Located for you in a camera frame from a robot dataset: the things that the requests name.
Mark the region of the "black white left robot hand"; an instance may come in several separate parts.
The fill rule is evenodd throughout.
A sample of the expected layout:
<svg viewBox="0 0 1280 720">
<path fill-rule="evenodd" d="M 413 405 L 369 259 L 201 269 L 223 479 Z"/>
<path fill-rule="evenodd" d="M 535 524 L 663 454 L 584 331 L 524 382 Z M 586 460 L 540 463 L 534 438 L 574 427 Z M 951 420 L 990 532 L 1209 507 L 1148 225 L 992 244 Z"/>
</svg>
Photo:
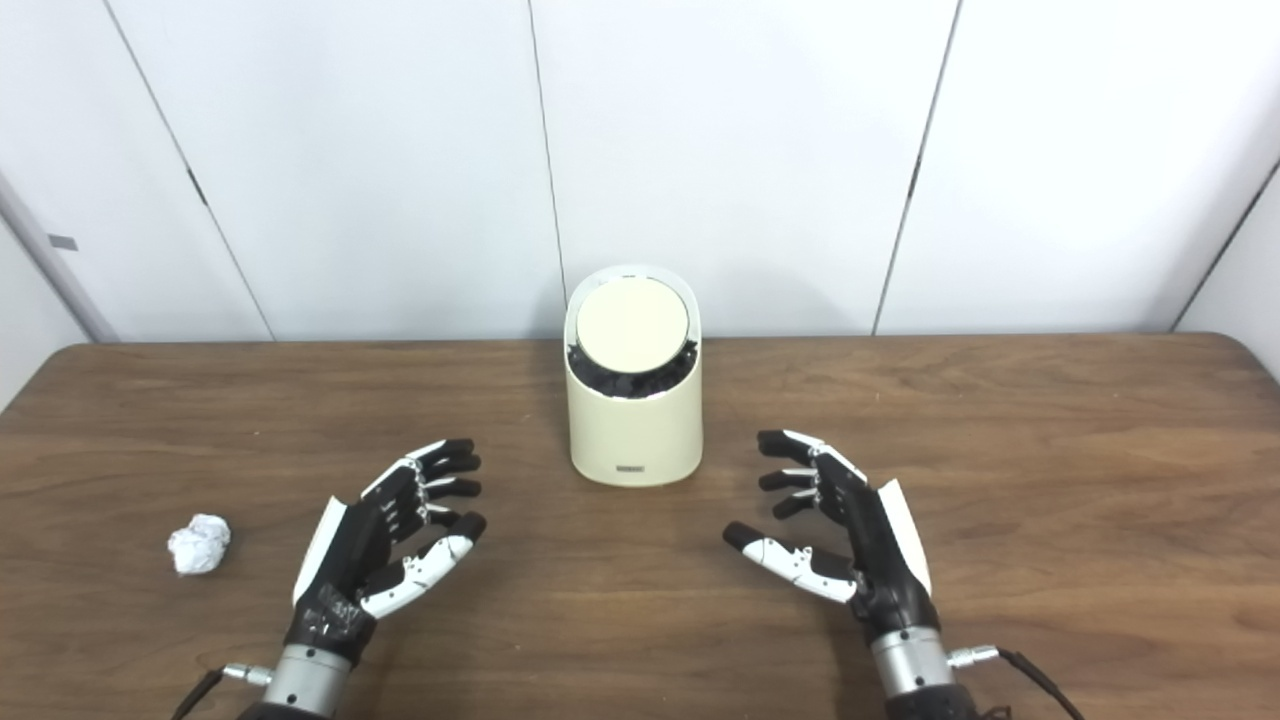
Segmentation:
<svg viewBox="0 0 1280 720">
<path fill-rule="evenodd" d="M 486 519 L 439 498 L 479 496 L 481 459 L 467 438 L 439 439 L 397 459 L 352 503 L 326 501 L 292 591 L 287 646 L 358 666 L 378 624 L 420 600 L 479 542 Z"/>
</svg>

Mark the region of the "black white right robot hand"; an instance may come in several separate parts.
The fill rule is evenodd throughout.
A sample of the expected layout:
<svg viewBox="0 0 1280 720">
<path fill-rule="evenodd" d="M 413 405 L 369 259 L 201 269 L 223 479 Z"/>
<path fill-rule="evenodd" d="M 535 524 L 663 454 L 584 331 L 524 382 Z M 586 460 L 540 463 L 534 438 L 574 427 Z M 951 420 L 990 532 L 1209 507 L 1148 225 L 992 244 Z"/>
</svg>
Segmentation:
<svg viewBox="0 0 1280 720">
<path fill-rule="evenodd" d="M 790 544 L 740 521 L 724 528 L 724 541 L 788 584 L 849 606 L 869 643 L 913 628 L 941 630 L 928 561 L 901 484 L 874 487 L 833 446 L 797 430 L 760 430 L 756 446 L 767 457 L 795 464 L 759 479 L 763 491 L 792 489 L 773 507 L 774 518 L 817 510 L 845 530 L 851 553 Z"/>
</svg>

